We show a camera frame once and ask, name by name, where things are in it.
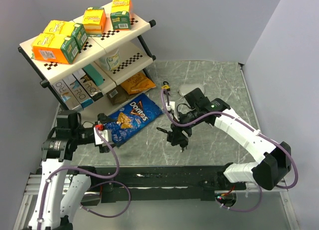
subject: shelf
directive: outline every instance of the shelf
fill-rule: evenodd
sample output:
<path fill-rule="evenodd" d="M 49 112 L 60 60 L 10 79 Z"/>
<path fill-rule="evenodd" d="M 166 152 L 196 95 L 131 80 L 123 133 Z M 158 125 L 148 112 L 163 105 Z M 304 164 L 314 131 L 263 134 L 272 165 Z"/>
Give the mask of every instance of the shelf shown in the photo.
<path fill-rule="evenodd" d="M 106 75 L 105 72 L 102 71 L 102 69 L 95 62 L 92 62 L 91 65 L 101 74 L 104 79 L 103 84 L 98 86 L 103 95 L 116 87 L 115 82 L 112 81 L 112 79 L 109 78 L 108 75 Z"/>
<path fill-rule="evenodd" d="M 32 47 L 31 44 L 36 37 L 25 41 L 20 44 L 20 47 L 27 53 L 31 58 Z M 45 76 L 49 83 L 54 84 L 61 79 L 69 76 L 73 72 L 85 67 L 91 62 L 105 55 L 105 50 L 97 44 L 91 37 L 88 38 L 85 46 L 78 54 L 73 64 L 62 64 L 55 62 L 44 62 L 31 59 L 32 62 L 37 66 L 40 72 Z"/>
<path fill-rule="evenodd" d="M 99 61 L 96 61 L 96 64 L 105 71 L 116 85 L 121 84 L 123 81 L 127 80 L 132 75 L 136 74 L 153 62 L 151 57 L 131 42 L 127 42 L 119 47 L 119 55 L 121 65 L 118 69 L 113 71 L 105 70 L 102 66 L 100 66 Z"/>
<path fill-rule="evenodd" d="M 118 111 L 121 107 L 125 106 L 127 103 L 129 103 L 131 100 L 133 100 L 135 97 L 139 96 L 142 93 L 147 92 L 148 90 L 143 91 L 141 93 L 138 93 L 136 96 L 134 96 L 130 100 L 127 100 L 126 102 L 124 102 L 122 104 L 117 104 L 117 105 L 112 105 L 110 100 L 106 96 L 103 96 L 98 101 L 94 102 L 93 104 L 86 107 L 83 111 L 81 111 L 82 122 L 90 121 L 90 122 L 94 123 L 94 122 L 96 122 L 97 116 L 99 113 L 104 113 L 106 115 L 110 115 L 110 114 Z"/>
<path fill-rule="evenodd" d="M 112 3 L 102 6 L 106 13 L 106 24 L 104 27 L 103 35 L 101 37 L 92 37 L 101 47 L 108 53 L 122 44 L 131 41 L 133 38 L 143 34 L 151 28 L 151 25 L 141 19 L 136 14 L 133 14 L 131 19 L 131 30 L 113 30 L 110 13 Z M 74 19 L 74 22 L 82 23 L 83 16 Z"/>

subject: gray marble tabletop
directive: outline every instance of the gray marble tabletop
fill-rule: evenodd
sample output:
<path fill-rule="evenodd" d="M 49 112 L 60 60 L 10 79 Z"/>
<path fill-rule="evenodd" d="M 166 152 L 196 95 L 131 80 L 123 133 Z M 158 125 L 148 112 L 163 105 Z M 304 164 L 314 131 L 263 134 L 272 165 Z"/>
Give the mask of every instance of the gray marble tabletop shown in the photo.
<path fill-rule="evenodd" d="M 237 63 L 210 61 L 156 61 L 149 72 L 157 88 L 147 92 L 148 97 L 161 107 L 160 87 L 168 81 L 171 100 L 185 103 L 177 92 L 181 84 L 201 83 L 205 95 L 213 100 L 221 98 L 227 102 L 246 122 L 257 128 L 249 95 Z M 200 124 L 192 129 L 189 145 L 181 153 L 180 147 L 172 147 L 166 135 L 157 126 L 169 129 L 170 121 L 161 115 L 120 148 L 116 148 L 121 165 L 223 165 L 228 162 L 253 161 L 251 155 L 223 131 Z M 99 153 L 93 144 L 79 146 L 73 155 L 73 165 L 115 165 L 111 153 Z"/>

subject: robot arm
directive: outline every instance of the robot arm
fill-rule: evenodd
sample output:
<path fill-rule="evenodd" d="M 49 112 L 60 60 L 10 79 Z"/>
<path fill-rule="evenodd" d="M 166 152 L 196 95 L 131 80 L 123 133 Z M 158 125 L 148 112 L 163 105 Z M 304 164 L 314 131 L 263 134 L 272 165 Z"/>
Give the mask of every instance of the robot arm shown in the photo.
<path fill-rule="evenodd" d="M 42 145 L 42 178 L 33 215 L 28 224 L 28 230 L 72 230 L 72 221 L 76 210 L 85 194 L 91 187 L 91 178 L 85 174 L 77 174 L 66 194 L 63 196 L 63 185 L 67 170 L 57 172 L 49 181 L 44 198 L 43 214 L 39 219 L 42 193 L 48 176 L 61 167 L 70 167 L 73 152 L 80 144 L 95 143 L 101 153 L 110 150 L 97 135 L 97 131 L 113 147 L 111 132 L 109 130 L 96 130 L 96 126 L 103 126 L 113 121 L 104 114 L 98 115 L 94 127 L 84 128 L 78 120 L 76 111 L 63 111 L 57 116 L 57 127 L 50 132 L 50 136 Z"/>
<path fill-rule="evenodd" d="M 199 88 L 185 95 L 185 99 L 192 108 L 186 114 L 178 112 L 174 102 L 169 102 L 168 110 L 174 115 L 174 120 L 180 124 L 190 123 L 191 121 L 210 112 L 222 112 L 234 118 L 224 115 L 210 115 L 190 126 L 177 126 L 171 124 L 171 131 L 158 128 L 167 134 L 167 141 L 173 146 L 180 145 L 182 151 L 188 145 L 188 138 L 184 133 L 191 136 L 191 128 L 202 122 L 206 122 L 212 127 L 217 127 L 230 135 L 241 146 L 243 146 L 255 159 L 255 162 L 245 164 L 232 163 L 224 171 L 224 176 L 230 183 L 236 182 L 256 182 L 267 190 L 272 190 L 275 185 L 290 171 L 291 162 L 286 155 L 274 144 L 266 141 L 259 136 L 260 131 L 254 129 L 223 100 L 216 98 L 210 101 Z M 290 147 L 285 142 L 280 144 L 289 154 Z"/>

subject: white wall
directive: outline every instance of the white wall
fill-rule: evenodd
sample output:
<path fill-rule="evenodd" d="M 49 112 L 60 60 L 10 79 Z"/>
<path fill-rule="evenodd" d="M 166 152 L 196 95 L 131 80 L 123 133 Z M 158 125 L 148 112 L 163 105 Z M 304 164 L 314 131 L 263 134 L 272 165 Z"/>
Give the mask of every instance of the white wall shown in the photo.
<path fill-rule="evenodd" d="M 48 19 L 72 20 L 112 0 L 34 0 Z M 157 26 L 144 37 L 160 60 L 245 63 L 279 0 L 133 0 Z"/>
<path fill-rule="evenodd" d="M 244 66 L 263 132 L 291 145 L 300 178 L 290 195 L 305 230 L 319 226 L 318 13 L 319 0 L 281 0 Z"/>
<path fill-rule="evenodd" d="M 0 214 L 1 229 L 13 228 L 29 172 L 40 163 L 41 144 L 57 101 L 18 52 L 19 43 L 45 28 L 32 0 L 0 0 Z"/>

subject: shelf leg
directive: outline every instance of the shelf leg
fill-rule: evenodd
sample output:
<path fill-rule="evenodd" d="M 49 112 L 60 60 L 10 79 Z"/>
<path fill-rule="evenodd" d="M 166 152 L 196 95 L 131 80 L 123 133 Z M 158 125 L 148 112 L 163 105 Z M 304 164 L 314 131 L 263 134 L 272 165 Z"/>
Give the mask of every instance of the shelf leg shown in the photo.
<path fill-rule="evenodd" d="M 38 76 L 41 78 L 41 86 L 43 88 L 48 88 L 53 95 L 55 96 L 55 98 L 57 98 L 57 100 L 59 101 L 59 103 L 61 104 L 61 108 L 64 110 L 68 110 L 68 107 L 66 106 L 66 104 L 63 102 L 63 100 L 61 99 L 61 97 L 57 94 L 57 92 L 54 90 L 54 88 L 50 85 L 50 83 L 48 82 L 48 80 L 45 78 L 45 76 L 40 72 L 40 70 L 36 67 L 36 65 L 32 62 L 32 60 L 30 59 L 30 57 L 27 55 L 27 53 L 21 48 L 18 47 L 18 51 L 23 55 L 23 57 L 27 60 L 27 62 L 31 65 L 31 67 L 35 70 L 35 72 L 38 74 Z"/>
<path fill-rule="evenodd" d="M 147 78 L 149 78 L 151 81 L 153 81 L 152 78 L 151 78 L 151 76 L 150 76 L 150 74 L 149 74 L 149 72 L 146 70 L 146 68 L 143 68 L 143 72 L 144 72 L 144 74 L 145 74 L 145 76 L 146 76 Z"/>
<path fill-rule="evenodd" d="M 144 39 L 142 38 L 142 36 L 138 36 L 138 39 L 142 45 L 142 47 L 144 48 L 146 54 L 151 57 L 153 59 L 153 61 L 156 59 L 156 56 L 152 55 L 151 51 L 149 50 L 148 46 L 146 45 Z"/>

